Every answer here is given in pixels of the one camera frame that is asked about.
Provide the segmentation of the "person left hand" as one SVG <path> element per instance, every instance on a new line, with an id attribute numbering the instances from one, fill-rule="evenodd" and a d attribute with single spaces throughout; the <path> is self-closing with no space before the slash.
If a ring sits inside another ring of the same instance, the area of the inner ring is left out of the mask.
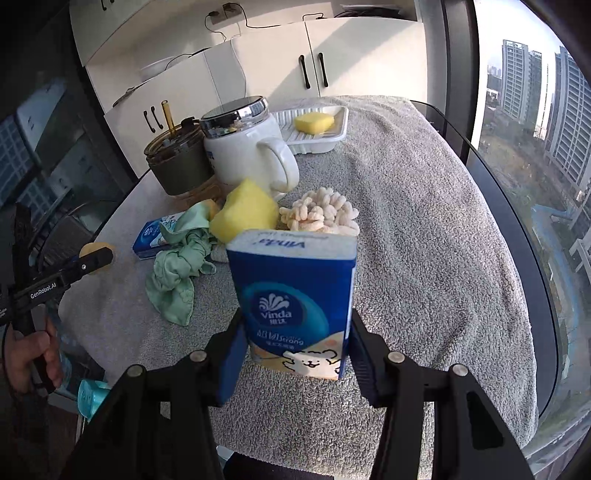
<path id="1" fill-rule="evenodd" d="M 33 360 L 42 356 L 46 362 L 46 373 L 55 388 L 63 380 L 63 371 L 59 357 L 59 342 L 56 329 L 51 319 L 45 317 L 44 330 L 19 338 L 8 327 L 5 341 L 4 360 L 7 378 L 11 386 L 19 394 L 31 390 L 31 373 Z"/>

